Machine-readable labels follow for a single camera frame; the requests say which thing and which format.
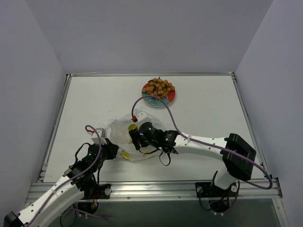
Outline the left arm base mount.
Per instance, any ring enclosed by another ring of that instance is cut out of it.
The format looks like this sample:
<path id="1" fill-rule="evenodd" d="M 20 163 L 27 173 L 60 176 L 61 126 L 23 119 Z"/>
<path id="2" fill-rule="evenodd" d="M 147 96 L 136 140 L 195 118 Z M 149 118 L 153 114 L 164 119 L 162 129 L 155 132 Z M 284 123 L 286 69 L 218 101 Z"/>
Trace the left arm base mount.
<path id="1" fill-rule="evenodd" d="M 89 214 L 94 214 L 99 207 L 99 201 L 108 200 L 111 192 L 111 184 L 92 183 L 91 186 L 88 186 L 84 190 L 83 199 L 85 202 L 78 202 L 76 208 Z"/>

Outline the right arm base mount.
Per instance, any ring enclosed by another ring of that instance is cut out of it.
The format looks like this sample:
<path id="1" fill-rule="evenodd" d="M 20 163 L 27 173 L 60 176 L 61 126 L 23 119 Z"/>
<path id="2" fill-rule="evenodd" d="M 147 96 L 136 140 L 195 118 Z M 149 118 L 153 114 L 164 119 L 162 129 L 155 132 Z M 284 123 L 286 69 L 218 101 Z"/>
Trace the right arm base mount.
<path id="1" fill-rule="evenodd" d="M 211 182 L 196 182 L 195 188 L 201 208 L 212 211 L 214 215 L 223 216 L 235 205 L 239 196 L 240 182 L 232 183 L 226 190 Z"/>

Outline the fake longan fruit bunch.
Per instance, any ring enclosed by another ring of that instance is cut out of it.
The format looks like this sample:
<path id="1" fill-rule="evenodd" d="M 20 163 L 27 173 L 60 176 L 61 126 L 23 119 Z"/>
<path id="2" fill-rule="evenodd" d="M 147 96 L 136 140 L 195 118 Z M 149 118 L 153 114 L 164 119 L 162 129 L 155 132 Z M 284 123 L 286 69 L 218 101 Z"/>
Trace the fake longan fruit bunch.
<path id="1" fill-rule="evenodd" d="M 143 95 L 154 95 L 172 102 L 176 96 L 176 89 L 171 82 L 161 77 L 149 80 L 142 88 Z"/>

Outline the fake yellow green mango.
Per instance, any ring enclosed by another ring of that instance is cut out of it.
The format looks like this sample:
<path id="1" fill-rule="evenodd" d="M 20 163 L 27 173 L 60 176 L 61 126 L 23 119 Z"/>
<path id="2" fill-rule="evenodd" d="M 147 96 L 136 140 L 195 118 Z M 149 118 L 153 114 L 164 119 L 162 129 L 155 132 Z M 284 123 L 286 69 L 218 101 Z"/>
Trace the fake yellow green mango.
<path id="1" fill-rule="evenodd" d="M 136 124 L 131 124 L 128 127 L 128 131 L 135 131 L 138 130 L 138 126 Z"/>

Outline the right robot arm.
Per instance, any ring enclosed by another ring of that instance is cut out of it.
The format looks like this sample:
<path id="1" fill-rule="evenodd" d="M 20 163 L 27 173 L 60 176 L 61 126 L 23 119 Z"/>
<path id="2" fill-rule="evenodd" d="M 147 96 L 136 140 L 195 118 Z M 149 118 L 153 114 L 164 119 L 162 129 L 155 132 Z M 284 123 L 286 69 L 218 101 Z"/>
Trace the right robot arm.
<path id="1" fill-rule="evenodd" d="M 131 124 L 128 133 L 139 152 L 151 147 L 151 153 L 159 151 L 161 155 L 188 153 L 222 161 L 224 167 L 216 172 L 210 183 L 215 195 L 223 194 L 237 180 L 251 179 L 256 151 L 237 134 L 231 133 L 227 138 L 202 138 L 174 130 L 159 130 L 151 122 L 141 126 Z"/>

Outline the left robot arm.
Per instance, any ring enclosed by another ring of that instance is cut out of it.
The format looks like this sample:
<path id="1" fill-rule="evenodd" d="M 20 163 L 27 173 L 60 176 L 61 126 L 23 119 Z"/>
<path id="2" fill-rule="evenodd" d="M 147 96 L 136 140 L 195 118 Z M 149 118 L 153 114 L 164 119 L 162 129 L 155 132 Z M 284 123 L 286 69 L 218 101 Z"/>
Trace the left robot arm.
<path id="1" fill-rule="evenodd" d="M 100 186 L 100 170 L 106 160 L 116 158 L 119 147 L 106 140 L 105 144 L 89 144 L 87 155 L 69 166 L 62 177 L 31 205 L 4 218 L 5 227 L 47 227 L 81 199 L 107 198 Z"/>

